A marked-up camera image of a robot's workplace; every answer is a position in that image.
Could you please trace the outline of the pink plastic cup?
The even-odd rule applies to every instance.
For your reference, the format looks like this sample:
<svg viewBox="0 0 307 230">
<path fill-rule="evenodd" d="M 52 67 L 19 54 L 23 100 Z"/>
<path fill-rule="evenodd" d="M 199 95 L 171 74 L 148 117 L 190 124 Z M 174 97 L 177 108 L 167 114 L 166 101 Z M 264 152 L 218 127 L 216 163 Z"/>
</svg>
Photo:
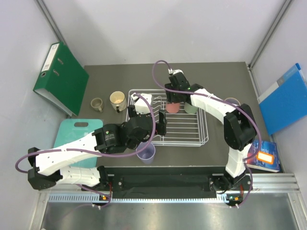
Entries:
<svg viewBox="0 0 307 230">
<path fill-rule="evenodd" d="M 167 103 L 165 109 L 170 114 L 176 114 L 180 110 L 180 103 Z"/>
</svg>

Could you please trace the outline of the lilac plastic cup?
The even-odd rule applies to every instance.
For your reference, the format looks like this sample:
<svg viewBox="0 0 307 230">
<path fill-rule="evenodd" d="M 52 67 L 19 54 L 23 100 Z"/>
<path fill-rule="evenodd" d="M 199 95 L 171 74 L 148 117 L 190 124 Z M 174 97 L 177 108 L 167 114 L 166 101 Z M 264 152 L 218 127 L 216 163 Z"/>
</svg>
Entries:
<svg viewBox="0 0 307 230">
<path fill-rule="evenodd" d="M 156 153 L 155 146 L 150 143 L 144 150 L 140 151 L 136 155 L 145 164 L 151 164 L 154 161 Z"/>
</svg>

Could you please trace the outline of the sage green cup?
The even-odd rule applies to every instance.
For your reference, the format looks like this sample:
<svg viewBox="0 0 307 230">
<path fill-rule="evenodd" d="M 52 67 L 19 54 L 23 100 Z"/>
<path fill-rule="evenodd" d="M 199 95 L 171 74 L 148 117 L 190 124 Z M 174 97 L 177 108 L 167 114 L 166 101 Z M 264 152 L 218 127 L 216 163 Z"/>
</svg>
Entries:
<svg viewBox="0 0 307 230">
<path fill-rule="evenodd" d="M 198 108 L 189 103 L 185 103 L 184 110 L 187 114 L 196 114 L 198 111 Z"/>
</svg>

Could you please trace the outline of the cream mug black handle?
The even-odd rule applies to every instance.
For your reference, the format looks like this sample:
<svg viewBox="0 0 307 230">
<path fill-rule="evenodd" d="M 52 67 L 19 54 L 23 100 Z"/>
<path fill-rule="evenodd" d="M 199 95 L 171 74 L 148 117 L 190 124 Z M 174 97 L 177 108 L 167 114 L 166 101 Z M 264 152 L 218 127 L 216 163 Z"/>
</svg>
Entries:
<svg viewBox="0 0 307 230">
<path fill-rule="evenodd" d="M 116 110 L 117 113 L 120 113 L 127 108 L 127 100 L 123 92 L 115 91 L 111 93 L 109 99 L 112 107 Z"/>
</svg>

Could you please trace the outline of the small taupe ceramic mug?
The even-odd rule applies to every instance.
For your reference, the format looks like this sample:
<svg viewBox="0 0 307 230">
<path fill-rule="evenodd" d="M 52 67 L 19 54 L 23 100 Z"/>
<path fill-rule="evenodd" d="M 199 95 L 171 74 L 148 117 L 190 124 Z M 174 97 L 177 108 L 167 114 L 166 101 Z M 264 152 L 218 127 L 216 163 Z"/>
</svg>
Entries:
<svg viewBox="0 0 307 230">
<path fill-rule="evenodd" d="M 103 112 L 104 105 L 103 100 L 101 98 L 92 99 L 90 105 L 95 111 L 98 111 L 100 113 Z"/>
</svg>

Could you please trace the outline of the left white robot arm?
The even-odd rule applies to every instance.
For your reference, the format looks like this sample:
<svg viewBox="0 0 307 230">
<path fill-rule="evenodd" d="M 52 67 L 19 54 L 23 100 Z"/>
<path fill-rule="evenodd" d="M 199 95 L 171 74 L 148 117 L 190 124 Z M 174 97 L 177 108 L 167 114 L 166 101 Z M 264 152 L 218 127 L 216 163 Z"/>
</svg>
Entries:
<svg viewBox="0 0 307 230">
<path fill-rule="evenodd" d="M 81 184 L 94 190 L 104 190 L 109 184 L 103 166 L 93 168 L 74 167 L 73 164 L 105 154 L 118 156 L 125 150 L 135 150 L 149 141 L 151 135 L 166 134 L 165 110 L 159 110 L 159 120 L 150 113 L 137 113 L 136 106 L 128 107 L 129 120 L 122 124 L 107 124 L 76 141 L 40 150 L 31 148 L 28 161 L 32 168 L 27 179 L 35 190 L 43 190 L 58 184 Z"/>
</svg>

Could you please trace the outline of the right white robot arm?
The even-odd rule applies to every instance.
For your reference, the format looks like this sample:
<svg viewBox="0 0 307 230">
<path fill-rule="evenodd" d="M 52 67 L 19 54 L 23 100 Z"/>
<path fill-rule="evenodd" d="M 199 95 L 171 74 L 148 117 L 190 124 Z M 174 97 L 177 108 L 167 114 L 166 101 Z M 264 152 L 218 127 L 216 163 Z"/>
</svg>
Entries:
<svg viewBox="0 0 307 230">
<path fill-rule="evenodd" d="M 198 84 L 190 85 L 183 71 L 169 70 L 170 82 L 165 84 L 169 103 L 185 103 L 185 110 L 202 109 L 224 125 L 224 139 L 229 146 L 224 184 L 234 190 L 241 185 L 245 171 L 244 158 L 256 136 L 255 122 L 251 108 L 247 104 L 235 106 L 225 102 Z"/>
</svg>

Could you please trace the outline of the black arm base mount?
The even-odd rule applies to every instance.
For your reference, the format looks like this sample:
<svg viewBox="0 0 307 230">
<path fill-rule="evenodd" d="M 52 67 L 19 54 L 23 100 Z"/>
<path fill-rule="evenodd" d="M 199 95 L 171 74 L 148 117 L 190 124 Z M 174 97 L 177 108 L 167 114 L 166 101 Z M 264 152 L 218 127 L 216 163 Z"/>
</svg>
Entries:
<svg viewBox="0 0 307 230">
<path fill-rule="evenodd" d="M 247 172 L 231 178 L 223 167 L 104 167 L 96 191 L 112 191 L 114 198 L 203 198 L 217 192 L 248 191 Z"/>
</svg>

